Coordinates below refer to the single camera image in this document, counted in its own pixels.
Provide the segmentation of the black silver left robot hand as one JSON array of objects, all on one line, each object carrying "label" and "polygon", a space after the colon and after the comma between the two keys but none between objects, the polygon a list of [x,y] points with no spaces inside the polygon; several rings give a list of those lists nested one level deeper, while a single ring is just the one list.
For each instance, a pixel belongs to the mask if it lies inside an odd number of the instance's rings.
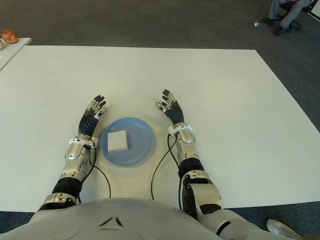
[{"label": "black silver left robot hand", "polygon": [[93,136],[96,126],[107,111],[105,97],[97,95],[85,109],[78,126],[78,134]]}]

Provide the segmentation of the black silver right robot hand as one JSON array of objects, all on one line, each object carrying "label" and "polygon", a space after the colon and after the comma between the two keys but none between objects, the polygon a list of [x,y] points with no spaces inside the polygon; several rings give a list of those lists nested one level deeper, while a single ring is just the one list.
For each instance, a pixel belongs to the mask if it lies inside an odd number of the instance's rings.
[{"label": "black silver right robot hand", "polygon": [[176,97],[167,89],[162,92],[163,102],[156,102],[155,106],[162,111],[172,122],[173,125],[184,123],[183,110]]}]

